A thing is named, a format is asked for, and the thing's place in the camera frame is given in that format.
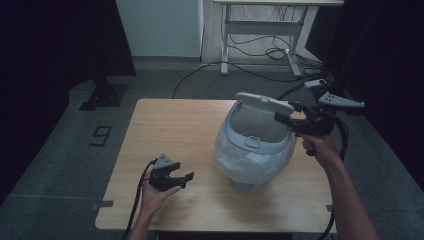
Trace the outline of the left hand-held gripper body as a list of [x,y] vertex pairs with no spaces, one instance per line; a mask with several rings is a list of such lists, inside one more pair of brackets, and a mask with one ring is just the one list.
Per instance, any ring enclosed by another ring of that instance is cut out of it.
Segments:
[[149,177],[149,184],[154,189],[163,192],[177,185],[176,182],[171,178],[170,176],[171,173],[169,173],[169,167],[173,163],[176,163],[176,162],[171,160],[165,154],[161,154],[158,157]]

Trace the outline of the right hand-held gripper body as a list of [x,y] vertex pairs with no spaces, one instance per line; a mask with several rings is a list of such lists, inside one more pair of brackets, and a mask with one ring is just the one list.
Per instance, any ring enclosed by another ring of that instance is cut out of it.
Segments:
[[293,119],[295,128],[292,129],[296,134],[324,136],[329,135],[336,125],[336,112],[331,108],[317,104],[310,107],[315,112],[313,117],[304,119]]

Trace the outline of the grey white rice cooker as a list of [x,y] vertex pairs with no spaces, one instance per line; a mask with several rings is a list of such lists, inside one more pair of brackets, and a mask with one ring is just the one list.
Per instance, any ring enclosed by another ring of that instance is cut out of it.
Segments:
[[234,188],[251,191],[275,179],[290,162],[296,137],[274,119],[294,108],[271,97],[239,92],[215,139],[217,167]]

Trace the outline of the person's left hand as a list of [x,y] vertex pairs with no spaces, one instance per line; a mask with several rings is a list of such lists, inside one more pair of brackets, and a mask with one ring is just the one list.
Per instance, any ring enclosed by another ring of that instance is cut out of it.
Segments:
[[148,172],[143,181],[140,214],[152,217],[161,208],[163,202],[168,197],[180,191],[181,187],[175,186],[166,191],[158,191],[150,184],[150,174],[151,172]]

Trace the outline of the person's right hand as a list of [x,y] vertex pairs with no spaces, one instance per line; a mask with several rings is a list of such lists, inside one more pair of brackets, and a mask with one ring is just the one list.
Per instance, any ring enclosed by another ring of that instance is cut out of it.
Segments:
[[335,140],[331,135],[301,135],[301,138],[303,148],[307,151],[314,150],[315,159],[325,170],[334,167],[340,161]]

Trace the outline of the white power strip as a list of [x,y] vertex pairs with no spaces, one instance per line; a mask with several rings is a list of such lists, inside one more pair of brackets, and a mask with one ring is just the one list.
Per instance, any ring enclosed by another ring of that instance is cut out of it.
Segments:
[[316,80],[310,80],[304,83],[305,88],[312,88],[312,87],[318,87],[318,86],[324,86],[327,84],[327,81],[324,79],[316,79]]

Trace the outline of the grey tape strip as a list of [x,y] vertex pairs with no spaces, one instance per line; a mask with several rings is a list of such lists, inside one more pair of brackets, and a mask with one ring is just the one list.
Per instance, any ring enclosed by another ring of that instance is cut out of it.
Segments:
[[114,203],[113,200],[100,201],[100,202],[93,204],[92,210],[98,211],[100,208],[113,207],[113,203]]

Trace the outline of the dark curtain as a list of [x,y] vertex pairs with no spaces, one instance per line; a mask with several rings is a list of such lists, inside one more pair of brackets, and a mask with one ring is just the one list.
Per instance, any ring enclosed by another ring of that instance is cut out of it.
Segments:
[[87,80],[132,76],[117,0],[0,0],[0,204]]
[[424,191],[424,0],[343,0],[317,10],[306,48]]

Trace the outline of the white desk frame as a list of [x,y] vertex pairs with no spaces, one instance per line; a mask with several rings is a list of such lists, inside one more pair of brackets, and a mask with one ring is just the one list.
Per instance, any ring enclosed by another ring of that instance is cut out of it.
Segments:
[[[303,28],[304,20],[309,7],[341,7],[344,0],[213,0],[224,7],[224,25],[223,25],[223,47],[221,49],[220,73],[228,74],[229,66],[229,49],[228,38],[230,35],[273,35],[273,36],[289,36],[292,42],[288,49],[285,50],[287,59],[293,74],[296,77],[302,75],[295,50],[298,45],[300,34]],[[301,14],[297,22],[280,21],[267,22],[259,20],[232,20],[231,7],[235,5],[258,5],[258,6],[289,6],[300,7]]]

